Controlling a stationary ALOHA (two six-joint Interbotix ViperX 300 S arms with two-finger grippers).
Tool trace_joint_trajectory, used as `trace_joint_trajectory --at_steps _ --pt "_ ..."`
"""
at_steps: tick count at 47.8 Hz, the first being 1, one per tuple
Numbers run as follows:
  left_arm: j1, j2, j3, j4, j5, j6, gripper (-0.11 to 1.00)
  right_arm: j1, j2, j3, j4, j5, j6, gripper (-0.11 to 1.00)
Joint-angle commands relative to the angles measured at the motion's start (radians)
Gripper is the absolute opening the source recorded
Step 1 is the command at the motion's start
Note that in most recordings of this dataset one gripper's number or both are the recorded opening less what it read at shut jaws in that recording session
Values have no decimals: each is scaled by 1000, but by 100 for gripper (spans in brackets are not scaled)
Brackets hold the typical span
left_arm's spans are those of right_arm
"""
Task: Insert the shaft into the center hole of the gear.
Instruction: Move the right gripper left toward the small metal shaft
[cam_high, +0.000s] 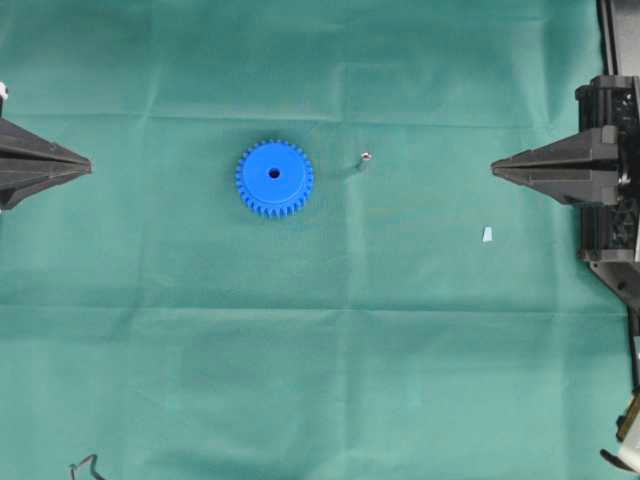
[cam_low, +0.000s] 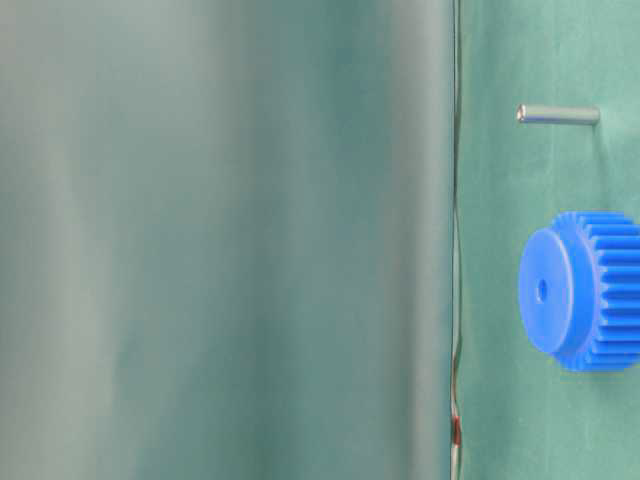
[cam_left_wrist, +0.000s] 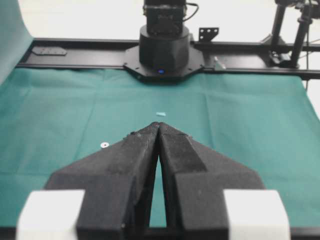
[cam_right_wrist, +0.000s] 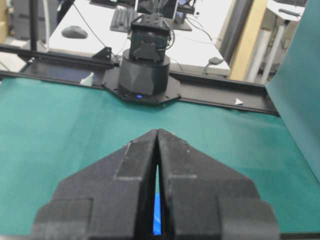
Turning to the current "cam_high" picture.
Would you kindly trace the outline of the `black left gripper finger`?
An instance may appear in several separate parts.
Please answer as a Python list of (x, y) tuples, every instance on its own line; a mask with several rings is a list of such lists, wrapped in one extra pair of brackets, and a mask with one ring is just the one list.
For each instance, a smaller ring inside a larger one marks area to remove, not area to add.
[(2, 162), (1, 210), (13, 209), (29, 196), (90, 173), (90, 164)]
[(1, 157), (91, 166), (88, 158), (35, 135), (4, 118), (1, 119)]

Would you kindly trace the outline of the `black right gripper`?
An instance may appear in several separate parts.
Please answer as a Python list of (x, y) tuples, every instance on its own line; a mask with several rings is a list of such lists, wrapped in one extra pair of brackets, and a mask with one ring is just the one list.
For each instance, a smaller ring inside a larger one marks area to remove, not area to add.
[[(581, 132), (491, 164), (492, 173), (565, 205), (589, 207), (588, 250), (632, 250), (639, 259), (639, 78), (601, 75), (575, 93)], [(607, 162), (615, 171), (571, 168)]]

